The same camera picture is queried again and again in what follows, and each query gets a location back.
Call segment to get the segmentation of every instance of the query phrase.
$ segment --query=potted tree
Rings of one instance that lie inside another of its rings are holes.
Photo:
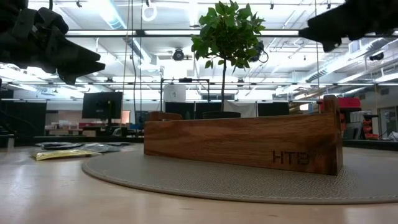
[[[250,5],[239,9],[237,2],[229,0],[230,5],[218,2],[215,8],[209,7],[207,15],[201,16],[199,25],[200,35],[192,35],[191,51],[195,58],[208,59],[205,68],[213,68],[213,60],[220,58],[218,65],[223,66],[223,84],[221,87],[221,110],[212,118],[230,118],[231,113],[224,112],[224,89],[227,62],[235,69],[249,68],[251,58],[260,54],[257,51],[259,41],[256,34],[264,30],[264,19],[258,18],[257,13],[251,12]]]

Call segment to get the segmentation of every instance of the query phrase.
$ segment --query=woven placemat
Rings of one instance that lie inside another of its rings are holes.
[[[118,152],[84,162],[93,177],[166,194],[262,203],[398,202],[398,153],[344,149],[339,176]]]

